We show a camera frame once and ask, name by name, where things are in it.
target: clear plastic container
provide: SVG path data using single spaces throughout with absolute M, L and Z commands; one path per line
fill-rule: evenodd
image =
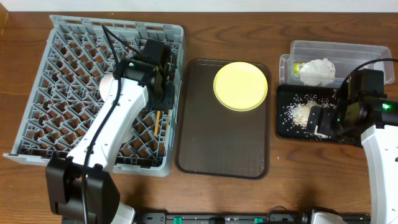
M 283 84 L 291 84 L 291 85 L 304 85 L 303 82 L 300 81 L 300 79 L 298 80 L 298 82 L 294 83 L 294 81 L 296 81 L 296 79 L 293 79 L 292 81 L 290 81 L 290 74 L 289 74 L 289 56 L 288 54 L 284 54 L 280 56 L 279 59 L 279 84 L 283 85 Z
M 391 58 L 391 51 L 388 47 L 383 46 L 296 40 L 292 42 L 290 47 L 290 57 L 287 62 L 289 64 L 288 71 L 290 72 L 287 72 L 289 77 L 284 78 L 285 83 L 304 85 L 300 81 L 300 75 L 294 71 L 294 64 L 307 63 L 311 60 L 322 60 L 324 58 L 331 61 L 336 68 L 333 82 L 326 87 L 338 88 L 347 75 L 358 65 L 374 59 Z M 384 84 L 394 82 L 395 76 L 392 62 L 378 62 L 364 68 L 383 71 Z

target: gray dish rack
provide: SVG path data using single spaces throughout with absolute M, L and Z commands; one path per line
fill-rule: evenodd
M 135 49 L 142 50 L 146 39 L 163 41 L 177 59 L 174 107 L 161 114 L 160 133 L 154 135 L 155 111 L 142 110 L 131 126 L 134 137 L 120 148 L 113 170 L 159 177 L 169 174 L 187 48 L 182 27 L 70 16 L 50 19 L 54 28 L 14 146 L 4 156 L 21 164 L 45 166 L 55 152 L 65 158 L 87 132 L 104 103 L 98 90 L 100 80 L 114 69 L 113 55 L 101 28 L 103 23 Z M 119 59 L 133 56 L 133 51 L 111 39 Z M 170 123 L 166 128 L 168 116 Z

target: brown tray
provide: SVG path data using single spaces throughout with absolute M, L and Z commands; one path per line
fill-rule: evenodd
M 269 170 L 271 75 L 268 94 L 257 108 L 238 112 L 216 98 L 213 80 L 231 62 L 196 59 L 185 69 L 179 106 L 175 163 L 190 174 L 260 179 Z

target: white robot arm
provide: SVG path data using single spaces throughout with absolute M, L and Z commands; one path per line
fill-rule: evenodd
M 119 103 L 99 134 L 88 164 L 88 167 L 100 164 L 103 166 L 103 170 L 109 173 L 113 171 L 116 156 L 118 155 L 121 144 L 124 142 L 124 135 L 129 133 L 132 122 L 148 102 L 146 86 L 139 86 L 137 81 L 127 78 L 122 78 L 121 84 Z M 108 97 L 93 124 L 91 124 L 79 144 L 68 154 L 68 157 L 73 158 L 73 163 L 84 164 L 88 145 L 114 102 L 117 89 L 118 81 L 113 80 Z M 135 211 L 133 208 L 120 203 L 112 224 L 131 224 L 134 214 Z
M 398 223 L 398 127 L 373 125 L 361 140 L 371 184 L 371 224 Z
M 47 164 L 53 213 L 86 223 L 132 223 L 135 211 L 120 203 L 110 174 L 139 112 L 144 107 L 161 111 L 173 108 L 174 86 L 167 81 L 173 74 L 170 54 L 163 42 L 149 39 L 142 55 L 119 62 L 105 103 L 87 133 L 65 160 L 55 154 Z
M 319 133 L 332 131 L 337 140 L 364 147 L 371 187 L 371 224 L 392 224 L 398 223 L 398 102 L 387 100 L 382 71 L 359 70 L 380 61 L 383 59 L 366 62 L 351 72 L 335 91 L 338 105 L 332 118 L 330 108 L 313 107 L 309 119 L 322 127 L 318 127 Z M 314 222 L 317 213 L 313 213 L 311 223 L 336 223 L 328 221 L 335 215 L 327 214 L 319 213 L 318 222 Z

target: yellow label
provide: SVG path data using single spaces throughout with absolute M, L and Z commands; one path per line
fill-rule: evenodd
M 294 72 L 299 75 L 300 74 L 300 70 L 303 68 L 303 66 L 305 65 L 305 63 L 294 63 Z

